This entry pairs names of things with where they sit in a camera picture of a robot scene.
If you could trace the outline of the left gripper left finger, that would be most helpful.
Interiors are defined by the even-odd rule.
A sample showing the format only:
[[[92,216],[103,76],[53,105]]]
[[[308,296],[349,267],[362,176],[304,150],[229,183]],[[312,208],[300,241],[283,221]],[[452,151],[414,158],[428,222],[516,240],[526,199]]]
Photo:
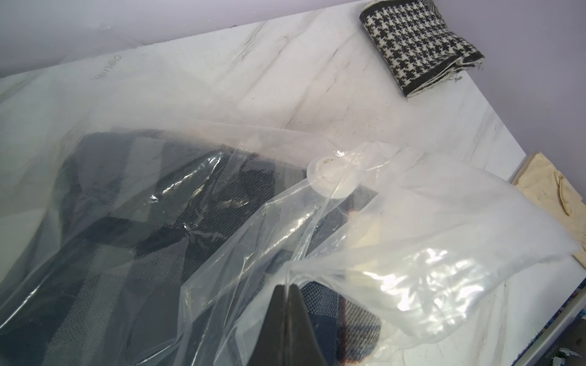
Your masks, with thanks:
[[[277,285],[248,366],[285,365],[286,325],[286,289],[283,285]]]

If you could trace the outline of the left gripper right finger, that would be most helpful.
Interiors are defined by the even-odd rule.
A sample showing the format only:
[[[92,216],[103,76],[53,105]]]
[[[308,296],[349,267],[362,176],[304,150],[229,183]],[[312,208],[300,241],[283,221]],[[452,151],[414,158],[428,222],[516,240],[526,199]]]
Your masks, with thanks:
[[[297,285],[287,292],[287,365],[327,365]]]

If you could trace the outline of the navy plaid scarf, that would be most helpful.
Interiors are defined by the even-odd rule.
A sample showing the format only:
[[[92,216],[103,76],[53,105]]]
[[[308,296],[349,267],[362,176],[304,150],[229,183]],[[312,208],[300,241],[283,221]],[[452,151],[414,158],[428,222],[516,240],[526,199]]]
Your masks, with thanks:
[[[232,329],[247,305],[374,196],[326,199],[275,154],[87,135],[1,283],[1,363],[239,365]]]

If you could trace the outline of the clear plastic vacuum bag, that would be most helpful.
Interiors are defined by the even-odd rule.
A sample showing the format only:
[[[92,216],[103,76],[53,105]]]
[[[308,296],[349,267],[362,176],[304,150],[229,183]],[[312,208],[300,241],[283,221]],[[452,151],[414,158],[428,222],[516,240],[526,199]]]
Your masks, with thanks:
[[[233,117],[108,30],[1,93],[2,364],[400,365],[577,248],[468,164]]]

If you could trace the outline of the black white houndstooth scarf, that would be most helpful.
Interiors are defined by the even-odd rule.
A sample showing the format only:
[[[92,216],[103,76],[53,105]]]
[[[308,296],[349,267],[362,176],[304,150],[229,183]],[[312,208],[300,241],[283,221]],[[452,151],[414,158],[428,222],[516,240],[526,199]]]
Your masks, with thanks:
[[[485,59],[448,28],[432,1],[374,1],[361,11],[360,21],[406,98]]]

